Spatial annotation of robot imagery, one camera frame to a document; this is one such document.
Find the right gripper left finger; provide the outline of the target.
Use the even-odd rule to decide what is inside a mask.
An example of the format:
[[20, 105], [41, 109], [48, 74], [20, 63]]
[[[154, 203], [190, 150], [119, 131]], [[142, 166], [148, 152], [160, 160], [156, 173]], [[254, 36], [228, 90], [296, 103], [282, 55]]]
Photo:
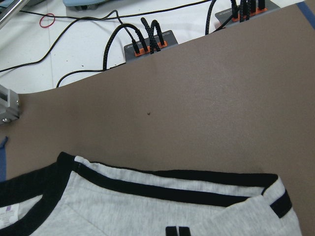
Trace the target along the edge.
[[165, 228], [166, 236], [177, 236], [177, 227], [166, 227]]

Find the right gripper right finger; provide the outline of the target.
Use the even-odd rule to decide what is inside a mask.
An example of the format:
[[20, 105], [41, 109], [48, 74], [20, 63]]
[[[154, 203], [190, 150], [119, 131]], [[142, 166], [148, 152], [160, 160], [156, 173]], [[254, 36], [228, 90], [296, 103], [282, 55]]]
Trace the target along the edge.
[[179, 236], [191, 236], [189, 227], [179, 227]]

